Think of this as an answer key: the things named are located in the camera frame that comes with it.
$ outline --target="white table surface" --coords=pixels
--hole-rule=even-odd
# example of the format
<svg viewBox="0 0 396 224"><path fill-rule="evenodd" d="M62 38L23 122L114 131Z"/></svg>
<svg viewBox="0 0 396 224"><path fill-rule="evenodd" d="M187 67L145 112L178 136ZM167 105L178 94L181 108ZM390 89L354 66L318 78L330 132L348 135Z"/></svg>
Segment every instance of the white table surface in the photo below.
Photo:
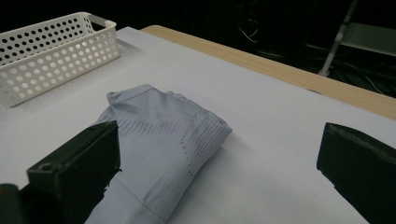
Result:
<svg viewBox="0 0 396 224"><path fill-rule="evenodd" d="M132 28L121 57L13 108L0 107L0 183L87 128L106 94L148 83L225 119L233 133L201 169L169 223L366 223L316 168L326 122L396 147L396 121Z"/></svg>

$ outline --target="dark floor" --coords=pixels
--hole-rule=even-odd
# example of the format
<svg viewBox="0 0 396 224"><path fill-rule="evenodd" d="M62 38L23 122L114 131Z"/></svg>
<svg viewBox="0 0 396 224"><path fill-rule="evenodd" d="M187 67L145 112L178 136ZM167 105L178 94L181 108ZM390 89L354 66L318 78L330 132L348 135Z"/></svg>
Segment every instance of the dark floor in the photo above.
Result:
<svg viewBox="0 0 396 224"><path fill-rule="evenodd" d="M152 0L53 2L8 1L0 33L79 11L117 23L117 29L159 24L318 73L351 0ZM360 0L355 20L396 28L394 3ZM340 47L333 78L396 98L396 58Z"/></svg>

